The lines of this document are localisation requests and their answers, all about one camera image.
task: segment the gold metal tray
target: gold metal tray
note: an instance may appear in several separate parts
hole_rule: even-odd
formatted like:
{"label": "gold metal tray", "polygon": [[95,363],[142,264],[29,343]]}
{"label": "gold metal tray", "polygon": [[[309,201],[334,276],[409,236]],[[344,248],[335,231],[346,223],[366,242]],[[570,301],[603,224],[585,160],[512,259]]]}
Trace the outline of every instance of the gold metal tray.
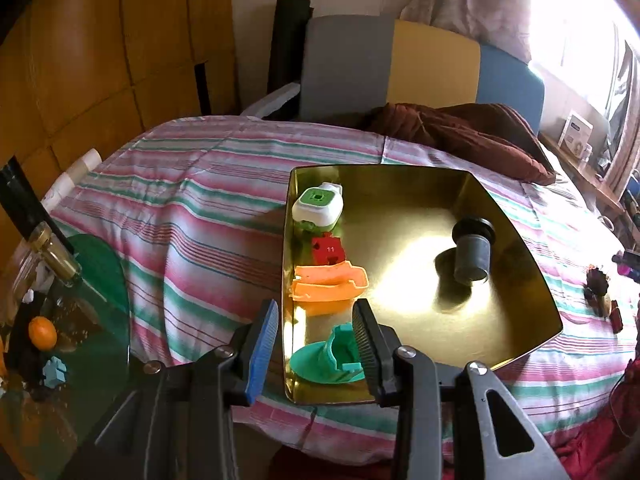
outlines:
{"label": "gold metal tray", "polygon": [[[290,297],[296,265],[310,247],[293,233],[291,207],[306,188],[342,184],[344,209],[334,235],[347,259],[367,270],[367,298],[379,323],[435,362],[462,367],[480,360],[499,368],[562,330],[538,265],[511,221],[466,171],[394,165],[295,168],[289,179],[282,273],[282,346],[287,397],[299,404],[371,402],[366,382],[316,384],[290,370],[300,347],[351,321],[351,309],[305,316]],[[465,216],[493,223],[491,274],[471,289],[453,280],[451,230]]]}

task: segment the toy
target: toy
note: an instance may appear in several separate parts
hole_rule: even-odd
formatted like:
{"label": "toy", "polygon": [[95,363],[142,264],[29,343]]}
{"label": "toy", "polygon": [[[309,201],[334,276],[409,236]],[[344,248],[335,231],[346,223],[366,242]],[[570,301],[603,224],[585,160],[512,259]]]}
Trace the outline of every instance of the toy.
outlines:
{"label": "toy", "polygon": [[316,265],[335,265],[347,259],[340,238],[331,233],[322,233],[321,237],[311,240],[311,253]]}
{"label": "toy", "polygon": [[334,326],[326,341],[311,343],[295,351],[289,366],[313,383],[342,384],[364,379],[351,323]]}
{"label": "toy", "polygon": [[609,316],[609,320],[611,322],[611,328],[613,329],[613,333],[617,334],[622,332],[624,325],[622,324],[622,315],[620,314],[620,309],[618,308],[618,302],[616,300],[611,301],[611,315]]}
{"label": "toy", "polygon": [[343,206],[340,184],[323,182],[318,187],[305,189],[291,208],[295,231],[315,236],[331,231],[342,214]]}
{"label": "toy", "polygon": [[491,246],[495,242],[494,226],[484,218],[466,217],[451,232],[456,244],[455,280],[471,285],[489,277]]}
{"label": "toy", "polygon": [[334,314],[353,306],[369,286],[367,272],[348,260],[333,266],[297,266],[291,297],[307,316]]}
{"label": "toy", "polygon": [[584,295],[600,317],[609,317],[611,314],[611,298],[608,290],[609,277],[598,267],[590,265],[587,269],[587,284],[584,287]]}
{"label": "toy", "polygon": [[44,385],[51,390],[66,382],[66,365],[57,357],[52,357],[47,361],[42,369],[44,375]]}
{"label": "toy", "polygon": [[38,350],[46,352],[56,345],[58,333],[49,319],[35,316],[29,322],[29,339]]}
{"label": "toy", "polygon": [[633,251],[618,251],[611,257],[611,261],[618,266],[618,274],[620,276],[626,276],[636,283],[640,283],[637,253]]}

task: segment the blue toy block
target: blue toy block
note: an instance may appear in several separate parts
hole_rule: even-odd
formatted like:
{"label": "blue toy block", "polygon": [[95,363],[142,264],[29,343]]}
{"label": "blue toy block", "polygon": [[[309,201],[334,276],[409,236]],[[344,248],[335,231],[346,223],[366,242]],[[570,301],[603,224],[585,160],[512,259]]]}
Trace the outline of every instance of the blue toy block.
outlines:
{"label": "blue toy block", "polygon": [[57,357],[52,357],[47,361],[42,369],[44,375],[44,385],[47,388],[55,388],[66,382],[65,379],[66,366]]}

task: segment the gray cushion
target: gray cushion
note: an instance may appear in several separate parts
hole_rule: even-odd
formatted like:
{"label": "gray cushion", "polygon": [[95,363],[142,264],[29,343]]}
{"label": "gray cushion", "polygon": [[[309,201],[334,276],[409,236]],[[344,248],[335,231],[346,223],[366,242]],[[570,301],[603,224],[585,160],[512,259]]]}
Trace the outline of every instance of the gray cushion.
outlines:
{"label": "gray cushion", "polygon": [[301,121],[356,126],[386,103],[394,19],[322,16],[306,28]]}

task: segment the orange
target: orange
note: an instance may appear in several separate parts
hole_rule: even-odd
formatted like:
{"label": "orange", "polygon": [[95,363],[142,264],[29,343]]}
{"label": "orange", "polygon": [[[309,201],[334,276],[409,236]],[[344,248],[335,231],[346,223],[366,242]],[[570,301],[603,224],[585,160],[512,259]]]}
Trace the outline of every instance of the orange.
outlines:
{"label": "orange", "polygon": [[58,334],[46,317],[36,316],[29,323],[29,339],[38,350],[48,351],[56,345]]}

